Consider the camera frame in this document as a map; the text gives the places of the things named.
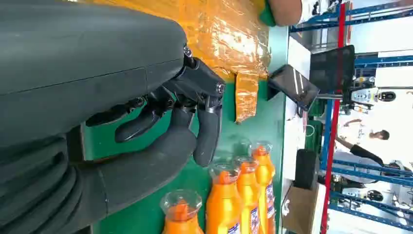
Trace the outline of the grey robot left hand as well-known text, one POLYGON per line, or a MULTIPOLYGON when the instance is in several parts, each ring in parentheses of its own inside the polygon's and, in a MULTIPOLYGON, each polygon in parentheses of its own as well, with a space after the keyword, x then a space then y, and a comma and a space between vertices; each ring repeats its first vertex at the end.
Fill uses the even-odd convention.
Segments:
POLYGON ((57 0, 0 3, 0 222, 100 219, 164 186, 190 156, 213 159, 225 82, 192 55, 172 20, 57 0), (68 134, 114 122, 124 143, 167 112, 143 150, 70 162, 68 134))

